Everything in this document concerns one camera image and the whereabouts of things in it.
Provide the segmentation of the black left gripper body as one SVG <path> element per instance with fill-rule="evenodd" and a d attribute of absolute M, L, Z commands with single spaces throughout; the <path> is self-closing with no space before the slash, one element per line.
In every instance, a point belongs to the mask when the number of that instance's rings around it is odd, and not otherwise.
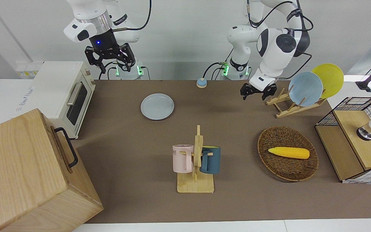
<path fill-rule="evenodd" d="M 255 93 L 263 93 L 263 94 L 275 94 L 275 84 L 267 86 L 263 91 L 258 90 L 254 86 L 245 83 L 244 84 L 244 94 L 255 94 Z"/>

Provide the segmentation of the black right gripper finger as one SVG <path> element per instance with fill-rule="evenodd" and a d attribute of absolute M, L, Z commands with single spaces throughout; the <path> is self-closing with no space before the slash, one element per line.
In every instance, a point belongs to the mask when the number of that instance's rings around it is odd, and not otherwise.
<path fill-rule="evenodd" d="M 130 72 L 131 68 L 135 65 L 136 60 L 134 53 L 130 47 L 130 45 L 127 43 L 124 43 L 120 46 L 120 52 L 122 55 L 122 63 L 120 65 L 121 69 L 125 72 Z"/>
<path fill-rule="evenodd" d="M 84 53 L 90 65 L 95 65 L 100 68 L 100 75 L 105 74 L 106 68 L 102 62 L 102 60 L 104 59 L 103 52 L 95 49 L 94 47 L 87 46 L 84 50 Z"/>

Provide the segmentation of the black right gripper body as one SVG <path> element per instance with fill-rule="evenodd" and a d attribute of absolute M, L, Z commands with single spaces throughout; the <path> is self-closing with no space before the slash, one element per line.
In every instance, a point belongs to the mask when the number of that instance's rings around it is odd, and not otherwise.
<path fill-rule="evenodd" d="M 89 38 L 94 53 L 99 56 L 99 59 L 117 59 L 124 60 L 124 55 L 120 51 L 120 46 L 111 30 Z"/>

